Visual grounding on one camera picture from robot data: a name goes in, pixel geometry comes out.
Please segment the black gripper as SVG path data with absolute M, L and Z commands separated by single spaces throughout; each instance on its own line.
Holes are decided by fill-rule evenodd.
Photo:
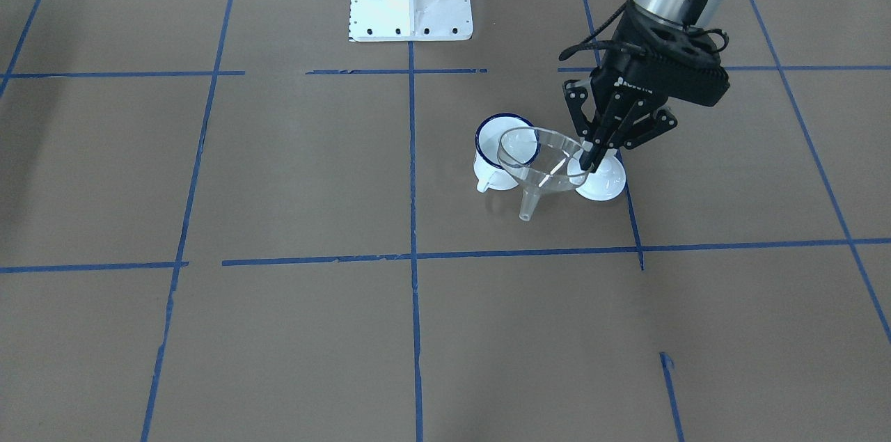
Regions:
M 731 86 L 721 62 L 729 44 L 722 29 L 684 26 L 626 0 L 592 32 L 592 41 L 611 24 L 610 40 L 598 45 L 606 52 L 602 67 L 623 77 L 624 84 L 643 93 L 612 93 L 595 102 L 593 119 L 583 106 L 591 99 L 591 80 L 563 83 L 564 100 L 573 128 L 585 148 L 583 171 L 595 172 L 608 150 L 633 149 L 677 125 L 665 104 L 669 97 L 700 106 L 715 106 Z

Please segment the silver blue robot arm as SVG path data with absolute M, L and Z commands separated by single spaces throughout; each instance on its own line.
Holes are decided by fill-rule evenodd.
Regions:
M 576 133 L 594 154 L 633 149 L 671 130 L 671 99 L 712 108 L 730 87 L 729 43 L 710 21 L 723 0 L 626 0 L 601 26 L 564 49 L 565 61 L 599 51 L 601 63 L 563 92 Z

